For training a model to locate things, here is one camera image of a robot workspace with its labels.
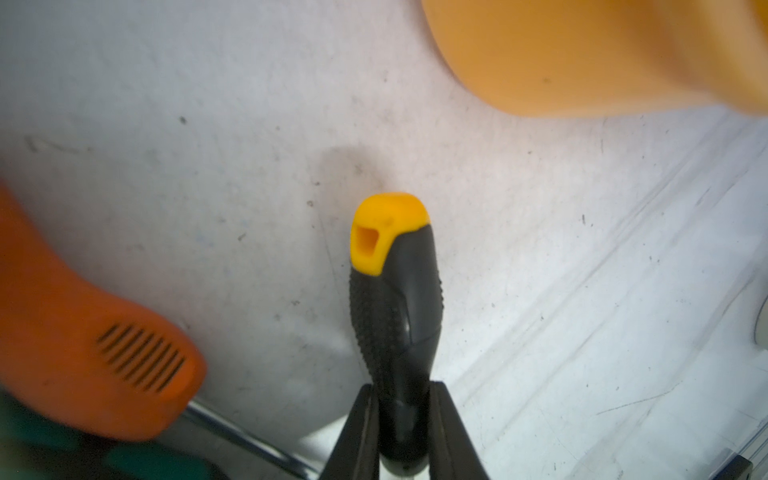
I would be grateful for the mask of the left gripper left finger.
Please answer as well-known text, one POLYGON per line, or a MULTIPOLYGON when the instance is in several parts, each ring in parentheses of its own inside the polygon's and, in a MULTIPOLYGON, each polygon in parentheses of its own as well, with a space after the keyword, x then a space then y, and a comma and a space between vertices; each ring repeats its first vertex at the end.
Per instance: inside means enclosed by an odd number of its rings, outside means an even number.
POLYGON ((371 384, 354 401, 320 480, 379 479, 379 402, 371 384))

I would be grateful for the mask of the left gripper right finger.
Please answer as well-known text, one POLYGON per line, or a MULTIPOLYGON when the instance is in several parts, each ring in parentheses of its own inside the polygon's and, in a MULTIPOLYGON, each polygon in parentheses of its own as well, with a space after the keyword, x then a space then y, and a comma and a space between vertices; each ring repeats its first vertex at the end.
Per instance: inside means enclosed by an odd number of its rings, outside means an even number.
POLYGON ((429 475, 432 480, 489 480, 443 382, 433 381, 428 410, 429 475))

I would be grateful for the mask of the slim black yellow-cap screwdriver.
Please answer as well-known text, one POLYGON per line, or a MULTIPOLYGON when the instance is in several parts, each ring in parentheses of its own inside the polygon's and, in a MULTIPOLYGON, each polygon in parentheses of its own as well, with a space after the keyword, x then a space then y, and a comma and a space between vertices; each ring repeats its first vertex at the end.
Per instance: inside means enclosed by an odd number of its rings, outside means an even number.
POLYGON ((350 231, 351 323, 379 404, 379 455, 394 475, 428 462, 428 393, 443 318, 434 234, 407 193, 365 199, 350 231))

